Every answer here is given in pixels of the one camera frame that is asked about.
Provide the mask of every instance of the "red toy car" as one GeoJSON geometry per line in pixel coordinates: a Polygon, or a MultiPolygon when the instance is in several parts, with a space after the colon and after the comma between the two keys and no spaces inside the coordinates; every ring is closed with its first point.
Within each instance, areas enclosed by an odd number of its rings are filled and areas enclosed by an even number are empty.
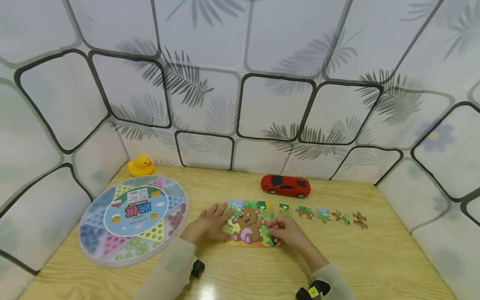
{"type": "Polygon", "coordinates": [[[262,189],[272,195],[279,194],[303,199],[310,194],[310,183],[305,178],[267,175],[262,178],[262,189]]]}

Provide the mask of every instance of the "cartoon emoji face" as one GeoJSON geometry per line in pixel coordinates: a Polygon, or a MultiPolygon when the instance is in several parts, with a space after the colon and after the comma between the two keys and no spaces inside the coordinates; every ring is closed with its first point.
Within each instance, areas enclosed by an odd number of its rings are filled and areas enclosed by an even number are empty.
{"type": "Polygon", "coordinates": [[[120,215],[114,215],[112,217],[112,223],[118,223],[120,221],[120,215]]]}

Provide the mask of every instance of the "cartoon bear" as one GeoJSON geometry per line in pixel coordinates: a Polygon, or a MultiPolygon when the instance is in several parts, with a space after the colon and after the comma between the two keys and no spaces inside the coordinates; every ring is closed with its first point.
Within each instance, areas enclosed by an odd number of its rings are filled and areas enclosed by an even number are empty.
{"type": "Polygon", "coordinates": [[[307,219],[309,219],[309,220],[311,220],[312,217],[315,216],[315,214],[309,213],[305,209],[295,208],[295,211],[299,213],[299,216],[301,216],[301,217],[306,216],[307,219]]]}
{"type": "Polygon", "coordinates": [[[258,219],[258,210],[251,207],[242,207],[241,214],[234,217],[232,224],[240,225],[240,232],[233,233],[234,241],[243,241],[247,244],[263,241],[260,235],[260,227],[266,226],[265,220],[258,219]]]}

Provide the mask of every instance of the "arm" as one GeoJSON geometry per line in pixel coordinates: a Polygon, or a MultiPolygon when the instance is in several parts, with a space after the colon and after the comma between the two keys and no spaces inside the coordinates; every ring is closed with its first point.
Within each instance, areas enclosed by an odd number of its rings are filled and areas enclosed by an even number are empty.
{"type": "Polygon", "coordinates": [[[179,238],[164,250],[152,275],[147,279],[134,300],[173,300],[189,283],[196,243],[205,235],[216,240],[229,240],[230,235],[222,231],[225,221],[233,211],[224,213],[227,203],[204,210],[200,218],[185,227],[179,238]]]}
{"type": "Polygon", "coordinates": [[[325,300],[356,299],[347,281],[342,277],[337,268],[328,262],[310,240],[296,248],[312,273],[312,281],[320,280],[330,285],[330,291],[325,295],[325,300]]]}
{"type": "Polygon", "coordinates": [[[195,244],[174,238],[134,300],[175,299],[189,283],[195,249],[195,244]]]}
{"type": "Polygon", "coordinates": [[[325,300],[355,300],[346,280],[334,265],[310,241],[305,232],[292,218],[278,216],[268,223],[268,233],[275,237],[274,242],[289,244],[303,257],[312,273],[312,280],[320,280],[330,285],[325,300]]]}

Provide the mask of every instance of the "game board label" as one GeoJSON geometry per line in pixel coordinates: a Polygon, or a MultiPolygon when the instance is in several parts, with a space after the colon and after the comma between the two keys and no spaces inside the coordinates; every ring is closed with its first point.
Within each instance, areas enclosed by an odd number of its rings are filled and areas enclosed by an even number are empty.
{"type": "Polygon", "coordinates": [[[105,228],[119,237],[132,237],[149,231],[168,210],[168,197],[154,186],[128,190],[115,198],[104,215],[105,228]]]}

